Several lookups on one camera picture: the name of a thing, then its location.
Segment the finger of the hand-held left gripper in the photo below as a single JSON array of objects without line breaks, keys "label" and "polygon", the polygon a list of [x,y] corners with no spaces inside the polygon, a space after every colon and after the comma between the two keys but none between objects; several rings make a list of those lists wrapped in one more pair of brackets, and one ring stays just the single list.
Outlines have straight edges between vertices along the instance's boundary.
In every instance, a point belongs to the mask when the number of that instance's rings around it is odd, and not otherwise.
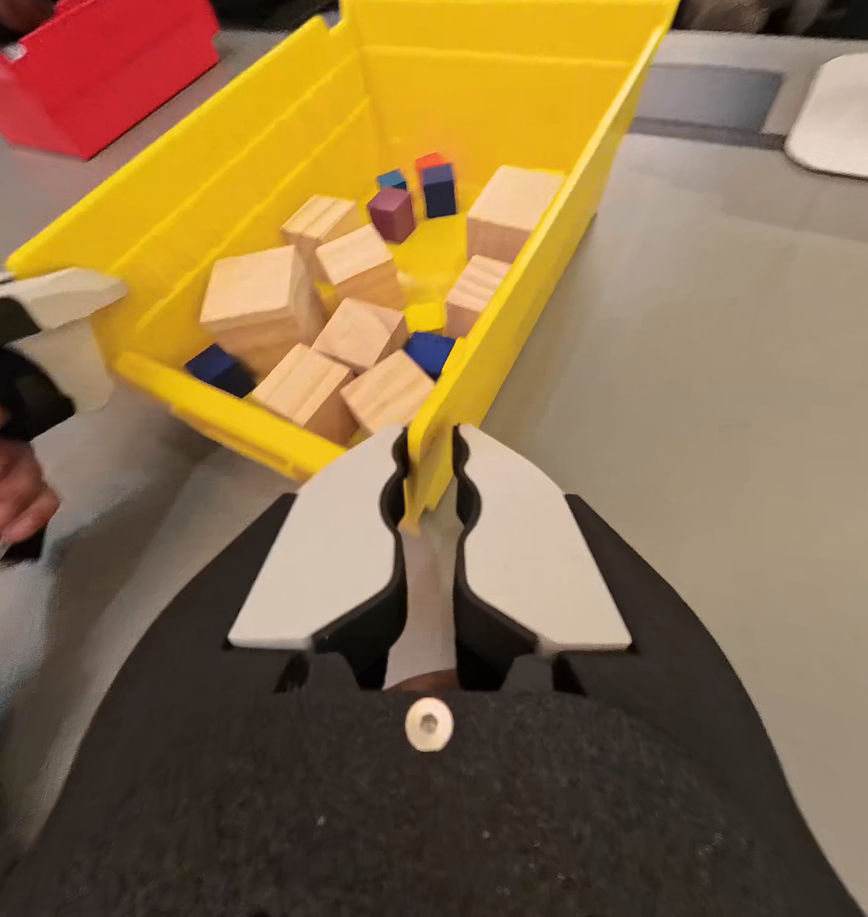
[{"label": "finger of the hand-held left gripper", "polygon": [[7,295],[45,331],[88,319],[129,295],[129,287],[92,269],[68,268],[14,281]]}]

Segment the person's left hand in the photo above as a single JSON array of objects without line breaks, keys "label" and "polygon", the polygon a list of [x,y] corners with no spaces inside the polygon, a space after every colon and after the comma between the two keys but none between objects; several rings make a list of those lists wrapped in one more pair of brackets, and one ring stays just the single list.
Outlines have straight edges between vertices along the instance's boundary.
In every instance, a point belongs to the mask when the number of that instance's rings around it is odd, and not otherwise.
[{"label": "person's left hand", "polygon": [[[0,407],[0,430],[5,421]],[[38,533],[60,504],[32,447],[0,435],[0,543],[17,544]]]}]

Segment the pile of wooden coloured cubes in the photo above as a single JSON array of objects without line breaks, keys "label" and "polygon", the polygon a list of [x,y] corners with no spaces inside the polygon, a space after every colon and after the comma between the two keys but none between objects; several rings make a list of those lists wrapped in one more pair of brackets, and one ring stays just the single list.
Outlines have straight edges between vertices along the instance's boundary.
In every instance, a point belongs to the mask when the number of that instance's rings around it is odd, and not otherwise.
[{"label": "pile of wooden coloured cubes", "polygon": [[214,344],[187,372],[341,447],[408,426],[495,311],[563,182],[557,171],[497,168],[466,215],[466,261],[433,329],[410,317],[413,279],[394,258],[418,230],[404,175],[378,178],[369,222],[354,201],[310,197],[282,227],[282,246],[214,263],[199,314]]}]

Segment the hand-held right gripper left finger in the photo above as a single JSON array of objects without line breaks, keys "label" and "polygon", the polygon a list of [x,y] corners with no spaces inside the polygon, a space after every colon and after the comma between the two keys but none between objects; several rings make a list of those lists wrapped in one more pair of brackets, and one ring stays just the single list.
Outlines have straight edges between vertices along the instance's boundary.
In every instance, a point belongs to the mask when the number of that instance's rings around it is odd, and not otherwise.
[{"label": "hand-held right gripper left finger", "polygon": [[392,425],[318,471],[289,511],[227,635],[230,646],[338,654],[380,690],[407,620],[407,429]]}]

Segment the yellow plastic bin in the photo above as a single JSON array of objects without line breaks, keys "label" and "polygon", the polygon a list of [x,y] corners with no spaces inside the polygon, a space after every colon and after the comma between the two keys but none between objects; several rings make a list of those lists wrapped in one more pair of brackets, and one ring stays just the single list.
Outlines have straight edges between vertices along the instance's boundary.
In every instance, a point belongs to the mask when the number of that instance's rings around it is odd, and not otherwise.
[{"label": "yellow plastic bin", "polygon": [[343,449],[199,383],[212,263],[279,241],[314,194],[364,203],[387,167],[438,152],[461,207],[500,166],[564,176],[484,327],[459,345],[407,435],[405,524],[452,478],[451,430],[479,426],[591,220],[677,2],[342,2],[16,249],[18,278],[120,277],[94,317],[110,366],[215,442],[297,480]]}]

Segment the red plastic bin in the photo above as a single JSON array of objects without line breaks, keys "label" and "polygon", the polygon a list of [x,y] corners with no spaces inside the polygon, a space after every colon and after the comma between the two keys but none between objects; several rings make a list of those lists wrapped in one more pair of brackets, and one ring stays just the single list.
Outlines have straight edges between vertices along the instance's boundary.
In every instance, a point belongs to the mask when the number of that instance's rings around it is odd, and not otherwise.
[{"label": "red plastic bin", "polygon": [[0,136],[86,161],[220,61],[206,1],[60,2],[0,48]]}]

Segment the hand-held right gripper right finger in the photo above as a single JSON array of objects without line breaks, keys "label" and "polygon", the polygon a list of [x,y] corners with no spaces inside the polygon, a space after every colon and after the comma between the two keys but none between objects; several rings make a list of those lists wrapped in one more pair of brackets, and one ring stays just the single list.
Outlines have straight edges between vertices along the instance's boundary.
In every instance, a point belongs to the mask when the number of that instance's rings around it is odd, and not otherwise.
[{"label": "hand-held right gripper right finger", "polygon": [[528,458],[470,424],[452,434],[453,620],[463,689],[496,691],[516,659],[633,645],[572,497]]}]

